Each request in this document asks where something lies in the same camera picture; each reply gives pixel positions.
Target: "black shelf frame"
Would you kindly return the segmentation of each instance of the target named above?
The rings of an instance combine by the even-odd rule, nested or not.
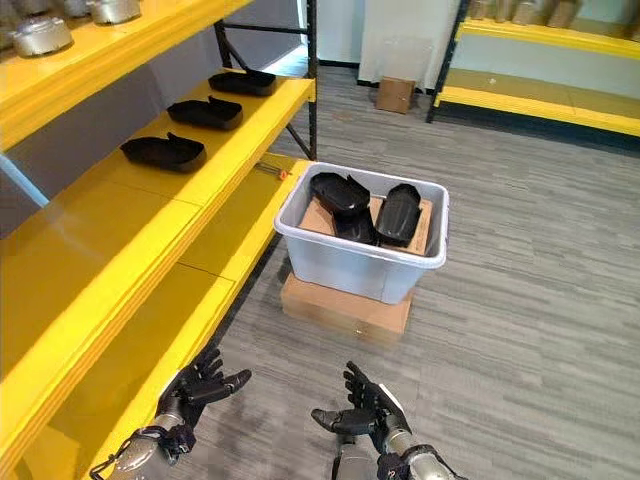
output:
[[[449,74],[449,68],[451,68],[451,61],[453,60],[453,54],[458,46],[458,30],[460,29],[460,24],[464,22],[464,19],[467,17],[467,11],[469,10],[470,0],[460,0],[460,4],[458,5],[458,13],[456,14],[456,19],[453,24],[453,28],[451,29],[451,35],[449,36],[449,43],[447,44],[447,50],[444,55],[444,59],[442,61],[442,65],[440,66],[440,72],[438,73],[438,79],[436,80],[436,86],[433,89],[433,94],[431,95],[431,103],[429,105],[429,112],[427,112],[427,123],[433,122],[433,117],[436,114],[435,102],[436,98],[438,98],[438,94],[444,88],[444,82],[447,80],[447,75]]]
[[[305,78],[315,80],[314,100],[309,102],[309,145],[304,142],[300,134],[290,123],[287,124],[287,131],[291,134],[298,146],[302,149],[309,160],[317,160],[318,157],[318,30],[317,30],[317,0],[307,0],[307,26],[306,28],[276,27],[264,25],[251,25],[244,23],[233,23],[220,20],[215,23],[216,39],[222,66],[232,68],[232,58],[244,70],[250,69],[238,51],[231,45],[227,38],[226,29],[254,30],[258,32],[286,33],[294,35],[306,35],[307,37],[307,73]]]

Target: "cardboard box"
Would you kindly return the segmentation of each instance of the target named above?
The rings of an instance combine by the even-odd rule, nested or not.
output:
[[[556,8],[551,14],[551,18],[547,22],[548,27],[554,28],[569,28],[571,22],[578,14],[580,9],[580,2],[575,0],[560,0]]]
[[[388,112],[407,113],[416,82],[400,78],[382,77],[378,88],[376,108]]]
[[[376,224],[378,213],[380,213],[380,207],[382,207],[383,199],[380,197],[371,197],[369,201],[369,210],[371,211],[371,219],[373,224]],[[427,248],[427,238],[429,237],[429,221],[431,220],[431,208],[433,205],[429,200],[424,198],[420,201],[420,218],[418,218],[418,225],[416,226],[416,232],[411,239],[411,243],[407,247],[397,247],[394,245],[381,244],[383,248],[389,248],[391,250],[397,250],[399,252],[413,253],[415,255],[424,255]],[[325,210],[320,201],[317,198],[313,198],[311,203],[307,207],[307,211],[302,217],[302,222],[299,225],[300,228],[310,230],[312,232],[324,233],[325,235],[331,235],[335,237],[335,230],[333,228],[333,217],[330,212]]]
[[[411,290],[396,305],[378,302],[298,280],[289,274],[280,298],[288,316],[311,320],[376,343],[395,343],[404,333],[411,309]]]

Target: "white plastic bin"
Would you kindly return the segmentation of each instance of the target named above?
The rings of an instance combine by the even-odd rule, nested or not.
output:
[[[351,175],[371,195],[380,197],[399,183],[416,187],[422,198],[433,203],[426,255],[374,247],[299,228],[312,197],[309,181],[320,172]],[[275,219],[275,229],[286,239],[293,272],[300,280],[390,304],[400,302],[425,272],[444,264],[448,225],[449,193],[440,185],[321,162],[307,169]]]

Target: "robotic hand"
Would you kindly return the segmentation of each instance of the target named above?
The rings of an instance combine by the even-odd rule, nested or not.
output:
[[[153,424],[136,430],[115,455],[91,470],[91,478],[103,480],[100,473],[114,462],[109,480],[167,478],[167,468],[195,445],[193,430],[205,405],[236,393],[251,378],[250,370],[225,377],[220,367],[220,350],[207,345],[164,390]]]
[[[355,407],[340,412],[314,409],[313,419],[339,435],[368,434],[380,457],[378,479],[466,480],[457,475],[431,445],[413,440],[402,407],[384,385],[371,382],[353,362],[343,375],[347,399]]]

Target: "baseboard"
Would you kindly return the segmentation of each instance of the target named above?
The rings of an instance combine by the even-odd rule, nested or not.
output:
[[[360,68],[360,64],[357,62],[338,62],[336,60],[320,60],[318,59],[318,64],[323,67],[342,67],[342,68]]]
[[[378,88],[380,87],[380,82],[370,82],[368,80],[358,80],[358,85],[360,85],[361,87],[371,87],[371,88]],[[416,88],[415,89],[415,93],[422,93],[422,89],[421,88]],[[426,95],[433,95],[435,93],[435,90],[433,88],[427,88],[426,90],[424,90],[424,93]]]

